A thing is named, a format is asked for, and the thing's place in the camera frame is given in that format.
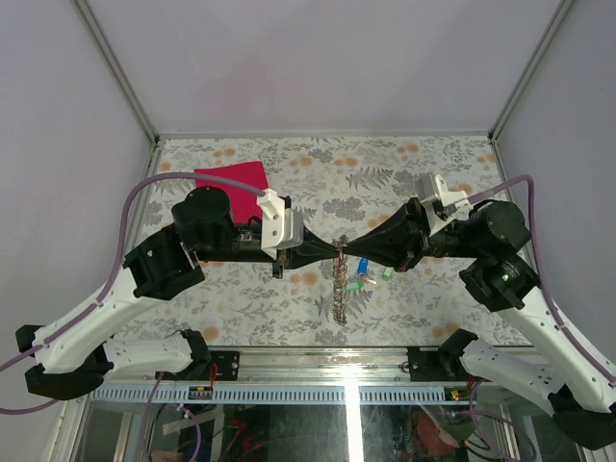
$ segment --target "white light strip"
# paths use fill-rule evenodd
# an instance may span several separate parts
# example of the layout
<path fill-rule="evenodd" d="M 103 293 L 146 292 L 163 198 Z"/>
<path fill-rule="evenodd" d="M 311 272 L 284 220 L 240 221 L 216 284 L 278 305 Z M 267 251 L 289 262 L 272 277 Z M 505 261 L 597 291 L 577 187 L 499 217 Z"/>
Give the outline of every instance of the white light strip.
<path fill-rule="evenodd" d="M 360 412 L 359 385 L 350 380 L 345 384 L 346 441 L 349 462 L 364 462 L 364 440 Z"/>

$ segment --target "floral pattern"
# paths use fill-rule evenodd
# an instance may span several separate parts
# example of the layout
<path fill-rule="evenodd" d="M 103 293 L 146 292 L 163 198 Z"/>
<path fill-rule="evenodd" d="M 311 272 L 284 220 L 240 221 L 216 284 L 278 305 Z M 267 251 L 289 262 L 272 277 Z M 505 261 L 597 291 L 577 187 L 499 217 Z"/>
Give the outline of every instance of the floral pattern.
<path fill-rule="evenodd" d="M 450 188 L 467 193 L 501 181 L 484 137 L 167 140 L 160 149 L 159 172 L 262 161 L 270 186 L 289 195 L 327 242 L 382 223 L 415 194 L 423 173 L 441 173 Z M 171 206 L 192 188 L 185 180 L 153 186 L 141 239 L 171 223 Z M 348 258 L 349 280 L 358 260 Z M 525 344 L 464 289 L 457 274 L 469 264 L 426 258 L 384 280 L 384 268 L 370 263 L 376 284 L 348 294 L 348 324 L 341 327 L 331 313 L 332 262 L 288 270 L 283 280 L 271 278 L 270 265 L 202 263 L 203 283 L 139 316 L 118 337 L 160 338 L 190 327 L 218 346 L 426 346 L 464 327 L 492 344 Z"/>

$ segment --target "pink fabric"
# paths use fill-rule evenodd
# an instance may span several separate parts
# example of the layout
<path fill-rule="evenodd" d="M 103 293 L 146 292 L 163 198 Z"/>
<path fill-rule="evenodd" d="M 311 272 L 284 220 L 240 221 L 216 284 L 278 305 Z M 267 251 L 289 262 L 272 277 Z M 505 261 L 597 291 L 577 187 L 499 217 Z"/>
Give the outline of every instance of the pink fabric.
<path fill-rule="evenodd" d="M 231 178 L 251 186 L 256 186 L 260 190 L 268 187 L 266 171 L 263 168 L 263 163 L 259 161 L 245 162 L 229 167 L 196 168 L 194 172 Z M 231 214 L 235 223 L 248 223 L 250 217 L 262 217 L 261 209 L 257 205 L 257 197 L 251 192 L 212 181 L 197 180 L 196 185 L 198 188 L 213 186 L 224 190 L 231 201 Z"/>

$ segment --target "metal chain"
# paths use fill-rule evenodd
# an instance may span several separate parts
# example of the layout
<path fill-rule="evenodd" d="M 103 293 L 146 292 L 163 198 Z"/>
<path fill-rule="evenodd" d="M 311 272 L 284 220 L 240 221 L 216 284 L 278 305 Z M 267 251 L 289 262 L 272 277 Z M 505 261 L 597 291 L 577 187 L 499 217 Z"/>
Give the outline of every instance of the metal chain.
<path fill-rule="evenodd" d="M 338 249 L 338 258 L 334 260 L 334 302 L 333 317 L 339 325 L 347 324 L 347 257 L 343 247 L 348 244 L 348 237 L 342 235 L 334 245 Z"/>

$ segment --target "blue object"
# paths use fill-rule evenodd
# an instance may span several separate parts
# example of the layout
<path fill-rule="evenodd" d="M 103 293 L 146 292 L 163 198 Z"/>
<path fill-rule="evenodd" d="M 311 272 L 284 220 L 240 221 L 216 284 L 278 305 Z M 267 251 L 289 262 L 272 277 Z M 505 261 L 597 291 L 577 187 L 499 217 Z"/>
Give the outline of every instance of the blue object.
<path fill-rule="evenodd" d="M 368 259 L 367 258 L 362 258 L 359 261 L 359 267 L 357 267 L 357 273 L 358 274 L 366 274 L 367 271 L 368 271 Z"/>

